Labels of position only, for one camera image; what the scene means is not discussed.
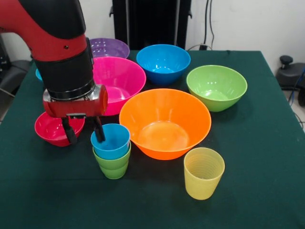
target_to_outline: yellow cup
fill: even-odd
[[[195,148],[185,155],[185,188],[194,199],[211,197],[223,173],[224,159],[212,149]]]

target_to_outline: blue bowl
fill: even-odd
[[[41,77],[40,72],[39,72],[38,69],[36,69],[35,74],[36,74],[37,79],[39,79],[42,82],[42,77]]]
[[[115,160],[124,156],[130,145],[129,130],[120,124],[102,126],[106,140],[99,143],[95,132],[91,135],[91,144],[97,156],[105,160]]]
[[[191,57],[186,50],[177,46],[156,44],[140,50],[137,62],[152,83],[167,86],[185,72]]]

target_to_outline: purple bowl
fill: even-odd
[[[124,42],[111,38],[96,38],[90,40],[93,57],[116,56],[127,58],[129,47]]]

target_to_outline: green cup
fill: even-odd
[[[240,73],[219,65],[193,69],[187,75],[186,83],[190,93],[213,112],[223,111],[237,103],[248,87]]]
[[[101,171],[109,179],[119,179],[124,176],[128,167],[131,149],[132,145],[129,144],[129,150],[124,156],[115,160],[105,160],[97,156],[94,151],[94,148],[92,148],[93,154],[95,156],[95,159],[99,163]]]

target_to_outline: green tablecloth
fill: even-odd
[[[305,135],[262,54],[190,55],[187,72],[172,88],[187,91],[187,73],[205,64],[231,67],[248,81],[236,105],[211,114],[212,129],[200,143],[226,162],[209,200],[186,193],[183,157],[158,161],[134,145],[126,175],[106,179],[92,154],[90,123],[75,146],[41,140],[34,122],[43,112],[42,85],[33,66],[0,125],[0,227],[304,228]]]

